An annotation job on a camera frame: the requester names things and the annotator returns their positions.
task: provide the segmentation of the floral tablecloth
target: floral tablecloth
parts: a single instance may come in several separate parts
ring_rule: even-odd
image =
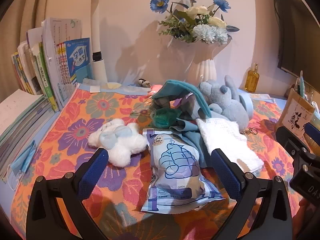
[[[141,129],[148,127],[150,119],[148,105],[143,103],[145,100],[144,96],[90,94],[80,89],[75,91],[38,147],[13,199],[11,224],[22,238],[25,239],[28,202],[36,177],[43,175],[46,179],[56,179],[68,171],[74,172],[95,152],[95,149],[88,146],[88,136],[112,118],[122,118],[126,123],[138,122]],[[258,177],[273,178],[280,175],[289,181],[293,173],[292,160],[275,141],[273,131],[281,110],[276,104],[264,101],[254,100],[253,104],[255,112],[250,127],[255,127],[259,133],[247,137],[248,146],[265,164]],[[125,168],[108,164],[90,198],[84,200],[83,204],[109,239],[211,239],[230,214],[235,202],[228,198],[213,169],[202,169],[201,172],[219,188],[225,199],[208,203],[200,210],[177,215],[139,211],[146,200],[151,180],[148,151],[133,156]],[[288,194],[294,215],[301,196],[290,187]],[[70,231],[78,234],[63,201],[59,200],[59,206]],[[249,231],[258,208],[257,203],[241,235]]]

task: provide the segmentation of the cotton tissue package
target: cotton tissue package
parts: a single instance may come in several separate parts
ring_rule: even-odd
[[[201,175],[199,152],[169,130],[144,129],[153,176],[141,211],[179,214],[214,200],[219,190]]]

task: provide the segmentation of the black screen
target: black screen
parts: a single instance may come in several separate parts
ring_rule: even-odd
[[[305,82],[320,91],[320,27],[316,19],[302,0],[276,0],[275,8],[281,37],[278,67],[295,76],[303,70]]]

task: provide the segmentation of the curtain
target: curtain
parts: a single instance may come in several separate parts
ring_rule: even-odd
[[[20,88],[11,55],[26,40],[27,30],[41,26],[46,2],[14,0],[0,22],[0,102]]]

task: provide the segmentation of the gray plush toy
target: gray plush toy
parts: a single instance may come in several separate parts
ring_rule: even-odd
[[[226,85],[220,86],[214,80],[201,82],[199,90],[207,97],[209,108],[216,115],[212,117],[228,118],[230,121],[237,122],[239,130],[244,131],[249,124],[249,117],[240,103],[238,91],[230,76],[225,76]]]

